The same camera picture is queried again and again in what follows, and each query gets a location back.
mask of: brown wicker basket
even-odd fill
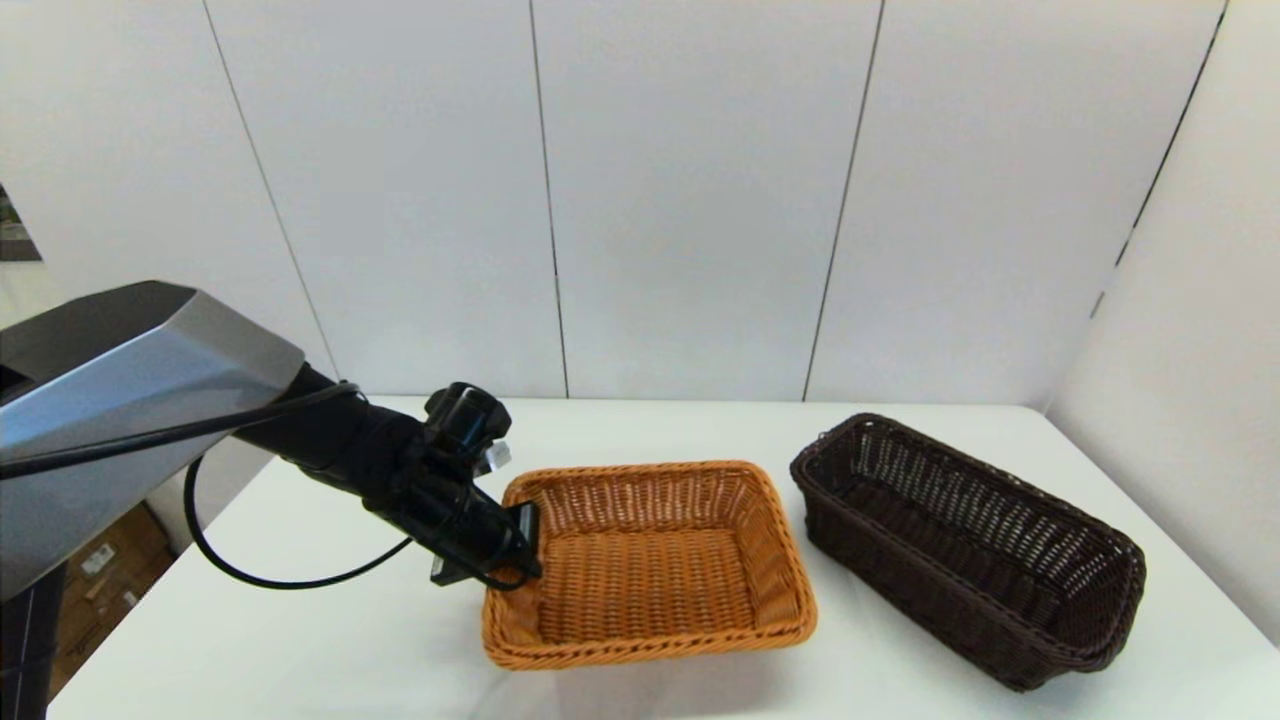
[[[484,647],[512,670],[796,644],[813,591],[777,491],[750,462],[539,470],[543,577],[488,591]]]
[[[1101,670],[1124,647],[1142,550],[1071,505],[870,414],[791,474],[814,544],[1005,685]]]

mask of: orange wicker basket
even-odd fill
[[[750,462],[538,470],[503,503],[529,500],[543,577],[484,603],[484,647],[503,667],[764,650],[813,633],[777,491]]]

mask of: black cable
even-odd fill
[[[159,430],[148,430],[114,439],[79,445],[65,450],[55,450],[52,452],[41,452],[38,455],[18,457],[15,460],[0,462],[0,480],[12,480],[23,475],[46,473],[49,470],[58,470],[70,465],[115,457],[116,455],[124,455],[125,452],[137,452],[140,450],[148,450],[161,445],[182,442],[184,439],[197,438],[201,436],[234,430],[246,425],[256,425],[259,423],[265,423],[268,420],[288,415],[289,413],[294,413],[302,407],[324,402],[325,400],[339,395],[357,392],[360,392],[360,386],[343,380],[302,397],[285,400],[284,402],[275,402],[255,410],[246,410],[243,413],[233,413],[230,415],[196,420],[195,423],[187,423],[184,425],[174,425],[172,428],[161,428]]]
[[[204,461],[204,456],[197,457],[189,466],[187,466],[187,482],[182,488],[182,511],[187,516],[187,529],[191,530],[191,538],[196,542],[196,547],[200,548],[201,555],[204,555],[215,568],[227,573],[228,575],[241,580],[242,583],[248,583],[260,588],[273,589],[273,591],[305,591],[311,588],[323,588],[326,585],[335,585],[343,580],[349,580],[355,577],[364,575],[365,573],[378,568],[383,562],[390,560],[397,552],[408,547],[413,542],[412,538],[404,538],[396,547],[388,550],[387,552],[379,555],[374,560],[365,562],[355,570],[348,570],[339,575],[333,575],[329,578],[320,578],[319,580],[268,580],[265,578],[259,578],[257,575],[250,575],[248,573],[236,568],[230,562],[223,560],[209,541],[205,538],[205,530],[200,528],[200,519],[196,516],[196,477],[200,474],[200,464]]]

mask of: white wall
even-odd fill
[[[573,397],[800,400],[878,3],[534,3]]]
[[[563,397],[529,1],[209,10],[339,370]]]
[[[809,400],[1042,410],[1221,0],[891,0]]]
[[[1280,4],[1234,0],[1048,416],[1280,643]]]
[[[1038,407],[1220,6],[10,3],[0,177],[370,392]]]

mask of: black robot arm segment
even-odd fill
[[[333,386],[305,365],[276,402]],[[502,507],[474,482],[504,450],[495,442],[511,428],[507,409],[475,386],[453,383],[431,396],[426,411],[420,423],[348,393],[234,434],[361,497],[365,509],[435,552],[436,584],[474,577],[515,589],[540,577],[538,507]],[[515,579],[495,577],[502,569]]]

